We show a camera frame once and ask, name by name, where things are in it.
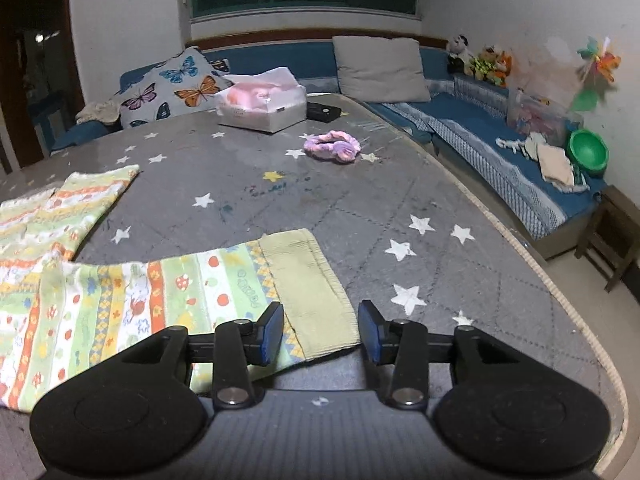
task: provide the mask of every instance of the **green plastic bowl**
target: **green plastic bowl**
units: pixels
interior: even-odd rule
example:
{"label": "green plastic bowl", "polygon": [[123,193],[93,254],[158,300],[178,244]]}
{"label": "green plastic bowl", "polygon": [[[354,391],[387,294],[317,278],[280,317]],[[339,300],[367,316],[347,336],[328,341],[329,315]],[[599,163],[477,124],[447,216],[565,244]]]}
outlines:
{"label": "green plastic bowl", "polygon": [[589,130],[575,130],[569,136],[566,154],[589,176],[602,176],[609,163],[609,149],[604,140]]}

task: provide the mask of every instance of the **towel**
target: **towel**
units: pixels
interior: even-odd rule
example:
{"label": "towel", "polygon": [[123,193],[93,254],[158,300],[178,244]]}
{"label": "towel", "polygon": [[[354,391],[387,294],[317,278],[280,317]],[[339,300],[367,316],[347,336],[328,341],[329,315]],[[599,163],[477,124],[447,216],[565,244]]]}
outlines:
{"label": "towel", "polygon": [[562,148],[539,144],[538,162],[540,163],[542,178],[546,181],[559,182],[564,186],[574,185],[574,172],[571,168],[571,162]]}
{"label": "towel", "polygon": [[[252,378],[358,343],[353,308],[306,229],[147,263],[51,260],[39,291],[31,349],[22,354],[26,380],[10,404],[25,412],[69,377],[167,326],[213,332],[223,322],[258,319],[271,301],[285,307],[280,352],[270,367],[250,370]],[[197,364],[191,388],[209,391],[211,378],[212,365]]]}
{"label": "towel", "polygon": [[31,406],[20,399],[33,380],[33,342],[40,318],[54,306],[38,295],[42,269],[70,260],[137,174],[137,166],[73,173],[60,189],[0,205],[0,404]]}

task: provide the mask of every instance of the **storage box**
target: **storage box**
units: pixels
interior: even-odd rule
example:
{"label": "storage box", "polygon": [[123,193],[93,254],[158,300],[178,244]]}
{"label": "storage box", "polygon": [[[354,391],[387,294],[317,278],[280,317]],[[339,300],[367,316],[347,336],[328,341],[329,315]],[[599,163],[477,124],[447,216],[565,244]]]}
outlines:
{"label": "storage box", "polygon": [[523,136],[539,132],[552,146],[564,148],[567,135],[582,124],[580,115],[556,102],[519,89],[509,90],[507,126]]}
{"label": "storage box", "polygon": [[226,78],[235,85],[215,95],[220,124],[275,133],[306,119],[306,89],[289,69]]}

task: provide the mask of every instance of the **gray pillow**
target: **gray pillow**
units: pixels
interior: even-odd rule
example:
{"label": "gray pillow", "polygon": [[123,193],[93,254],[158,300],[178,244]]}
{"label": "gray pillow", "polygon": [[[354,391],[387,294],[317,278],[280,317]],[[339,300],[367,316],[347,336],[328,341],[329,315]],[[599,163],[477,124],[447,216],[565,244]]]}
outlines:
{"label": "gray pillow", "polygon": [[344,95],[369,103],[431,100],[411,38],[334,36],[334,53]]}

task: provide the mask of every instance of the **wooden stool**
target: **wooden stool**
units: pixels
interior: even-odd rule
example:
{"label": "wooden stool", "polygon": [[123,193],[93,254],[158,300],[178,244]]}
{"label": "wooden stool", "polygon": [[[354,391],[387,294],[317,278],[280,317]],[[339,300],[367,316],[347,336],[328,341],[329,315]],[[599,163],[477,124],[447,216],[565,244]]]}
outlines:
{"label": "wooden stool", "polygon": [[602,191],[602,201],[580,236],[575,257],[587,256],[602,272],[599,264],[588,254],[594,248],[613,269],[605,290],[610,292],[640,251],[640,210],[617,187]]}

